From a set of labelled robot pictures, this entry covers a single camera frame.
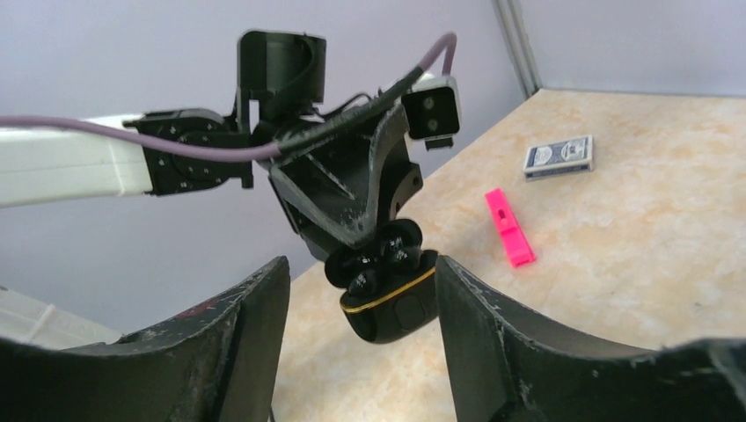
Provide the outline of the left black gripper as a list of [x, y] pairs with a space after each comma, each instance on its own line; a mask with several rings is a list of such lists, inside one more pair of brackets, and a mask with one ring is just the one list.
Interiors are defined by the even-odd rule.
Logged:
[[291, 228], [314, 258], [324, 261], [340, 248], [362, 248], [421, 189], [420, 167], [410, 161], [405, 142], [405, 109], [391, 108], [402, 94], [382, 91], [319, 121], [262, 120], [252, 132], [252, 146], [278, 149], [271, 157], [323, 141], [269, 170]]

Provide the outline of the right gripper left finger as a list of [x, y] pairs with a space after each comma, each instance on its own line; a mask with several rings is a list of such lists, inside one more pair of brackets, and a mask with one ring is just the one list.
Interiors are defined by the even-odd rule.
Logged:
[[112, 343], [1, 343], [4, 421], [267, 421], [289, 309], [278, 257], [219, 295]]

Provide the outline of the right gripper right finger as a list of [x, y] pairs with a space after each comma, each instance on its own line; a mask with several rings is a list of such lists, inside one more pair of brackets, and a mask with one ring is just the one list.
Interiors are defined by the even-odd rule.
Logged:
[[435, 284], [460, 421], [742, 421], [745, 342], [648, 350], [578, 331], [441, 256]]

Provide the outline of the black charging case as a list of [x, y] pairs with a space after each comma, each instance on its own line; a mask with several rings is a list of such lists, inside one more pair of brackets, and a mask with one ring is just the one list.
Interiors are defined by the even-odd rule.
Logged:
[[[394, 272], [381, 261], [379, 243], [385, 236], [400, 235], [422, 250], [413, 272]], [[340, 308], [355, 334], [372, 344], [388, 344], [419, 330], [438, 317], [435, 264], [439, 253], [422, 247], [419, 225], [397, 219], [379, 227], [376, 236], [360, 249], [343, 247], [325, 261], [327, 280], [343, 291]], [[362, 270], [375, 267], [380, 287], [373, 297], [350, 297], [347, 287]]]

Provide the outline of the black earbud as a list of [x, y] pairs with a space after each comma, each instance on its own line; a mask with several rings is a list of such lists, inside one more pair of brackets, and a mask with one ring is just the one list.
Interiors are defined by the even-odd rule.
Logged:
[[394, 272], [413, 272], [421, 263], [421, 248], [400, 235], [385, 236], [379, 243], [381, 261]]
[[364, 269], [350, 281], [347, 293], [350, 297], [373, 297], [379, 290], [380, 278], [380, 272], [375, 267]]

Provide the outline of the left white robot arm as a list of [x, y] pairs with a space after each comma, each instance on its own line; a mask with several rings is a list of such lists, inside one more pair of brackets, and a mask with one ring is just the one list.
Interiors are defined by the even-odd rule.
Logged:
[[437, 58], [443, 35], [396, 83], [360, 105], [321, 114], [326, 42], [305, 33], [251, 30], [238, 40], [237, 91], [228, 115], [205, 108], [88, 120], [1, 119], [1, 204], [253, 187], [255, 164], [292, 229], [318, 260], [379, 260], [385, 246], [419, 246], [397, 212], [421, 189], [408, 155], [404, 98]]

